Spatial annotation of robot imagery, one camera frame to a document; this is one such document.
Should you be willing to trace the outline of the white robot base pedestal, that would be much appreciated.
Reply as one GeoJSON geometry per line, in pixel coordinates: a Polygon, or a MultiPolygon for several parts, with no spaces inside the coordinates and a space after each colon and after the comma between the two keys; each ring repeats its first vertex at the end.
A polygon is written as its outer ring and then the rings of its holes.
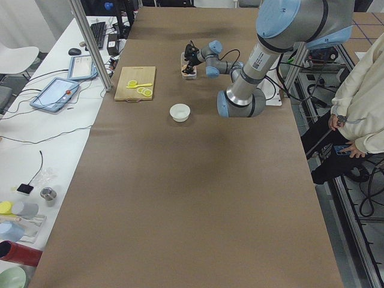
{"type": "Polygon", "coordinates": [[[275,70],[267,72],[267,79],[263,79],[259,84],[258,88],[262,90],[266,98],[267,106],[281,106],[282,99],[279,88],[279,80],[275,70]]]}

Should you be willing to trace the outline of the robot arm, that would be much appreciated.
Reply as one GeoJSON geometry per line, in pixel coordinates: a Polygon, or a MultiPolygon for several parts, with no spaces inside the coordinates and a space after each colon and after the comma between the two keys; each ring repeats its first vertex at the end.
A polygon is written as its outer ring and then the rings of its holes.
{"type": "Polygon", "coordinates": [[[346,42],[352,33],[354,1],[263,1],[256,19],[257,43],[245,64],[219,59],[222,45],[215,40],[202,49],[188,44],[183,73],[205,63],[206,75],[231,76],[232,84],[217,96],[220,116],[250,118],[265,108],[264,93],[257,87],[282,54],[303,42],[309,49],[346,42]]]}

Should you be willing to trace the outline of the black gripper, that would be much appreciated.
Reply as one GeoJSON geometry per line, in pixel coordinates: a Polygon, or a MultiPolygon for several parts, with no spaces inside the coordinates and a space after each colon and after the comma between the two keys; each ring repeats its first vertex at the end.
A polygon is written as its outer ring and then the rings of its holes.
{"type": "Polygon", "coordinates": [[[199,65],[199,60],[197,58],[199,49],[194,45],[192,41],[186,45],[184,53],[185,53],[185,59],[189,60],[189,64],[192,67],[199,65]]]}

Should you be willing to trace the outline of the person's hand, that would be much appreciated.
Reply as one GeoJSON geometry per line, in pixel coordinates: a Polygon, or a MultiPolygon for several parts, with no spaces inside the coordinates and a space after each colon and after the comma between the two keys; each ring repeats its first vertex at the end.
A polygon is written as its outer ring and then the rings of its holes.
{"type": "Polygon", "coordinates": [[[351,151],[351,155],[349,156],[350,158],[365,158],[366,153],[360,151],[354,141],[349,141],[347,144],[350,146],[349,148],[346,149],[346,151],[351,151]]]}

